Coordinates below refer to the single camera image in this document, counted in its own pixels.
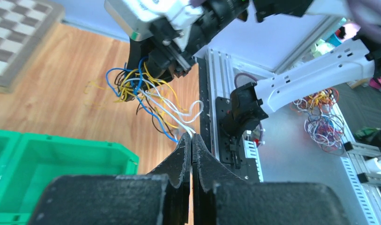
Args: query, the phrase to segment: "green object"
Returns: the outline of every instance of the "green object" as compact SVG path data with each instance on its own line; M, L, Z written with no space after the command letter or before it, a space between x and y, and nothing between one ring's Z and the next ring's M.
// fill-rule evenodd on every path
M0 179L0 223L26 223L61 175L136 174L139 158L117 143L23 134Z
M9 163L11 154L18 143L20 133L0 130L0 178Z

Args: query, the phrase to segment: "checkerboard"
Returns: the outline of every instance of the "checkerboard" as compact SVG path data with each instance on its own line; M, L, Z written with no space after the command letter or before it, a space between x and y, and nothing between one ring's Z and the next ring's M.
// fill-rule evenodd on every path
M63 15L61 5L46 0L0 0L0 87L10 87Z

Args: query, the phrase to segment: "pile of wires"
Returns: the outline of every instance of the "pile of wires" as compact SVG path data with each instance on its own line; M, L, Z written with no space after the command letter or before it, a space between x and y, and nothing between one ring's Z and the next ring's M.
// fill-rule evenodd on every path
M193 134L195 134L195 131L185 124L194 122L202 113L204 107L203 102L197 100L192 103L189 110L182 109L182 107L180 107L178 95L176 94L175 90L166 81L156 79L151 76L146 63L143 62L145 59L146 58L143 58L139 62L138 68L134 70L129 70L126 68L126 65L124 65L123 68L112 68L107 71L106 82L114 91L115 95L119 98L116 102L123 102L125 99L127 99L127 97L132 96L139 101L136 114L138 114L141 109L144 109L148 114L152 116L152 123L157 131L165 134L169 139L176 143L178 142L178 139L173 134L172 129L183 128L192 137ZM117 88L114 88L110 84L108 78L109 73L114 70L120 70L114 81L114 84L117 86ZM141 89L142 83L145 83L147 91ZM165 94L157 89L157 86L163 84L169 88ZM166 97L170 92L175 97L176 104L174 104ZM196 113L192 119L186 120L184 117L192 116L192 110L197 104L200 104L199 112ZM177 123L177 125L169 123L164 118L166 115L172 118ZM160 128L156 126L155 119L157 119Z
M298 99L291 105L296 107L291 107L293 110L308 115L304 124L305 131L325 152L332 154L335 154L333 151L342 148L344 135L343 118L331 114L338 97L336 89L328 88Z

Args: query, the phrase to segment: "screw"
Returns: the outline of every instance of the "screw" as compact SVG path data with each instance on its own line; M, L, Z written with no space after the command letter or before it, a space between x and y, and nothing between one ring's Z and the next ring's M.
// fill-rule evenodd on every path
M171 41L169 40L163 40L163 45L168 46L171 44Z

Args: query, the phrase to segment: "purple cable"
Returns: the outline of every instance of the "purple cable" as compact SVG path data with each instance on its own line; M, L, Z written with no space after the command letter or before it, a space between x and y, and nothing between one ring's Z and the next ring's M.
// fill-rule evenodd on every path
M190 5L193 7L199 7L204 3L206 0L190 0Z
M361 15L360 9L367 7L381 16L381 0L347 0L354 21L373 41L381 44L381 27L368 23Z
M256 79L255 77L251 76L250 74L246 74L246 73L239 73L239 74L236 74L235 77L234 77L234 87L235 88L238 88L238 85L237 85L237 80L240 76L246 76L248 78L250 78L251 80L255 81L255 82L258 82L258 79ZM262 143L262 138L263 138L263 127L262 127L262 123L259 122L259 129L260 129L260 132L259 132L259 144L257 145L257 147L259 147Z

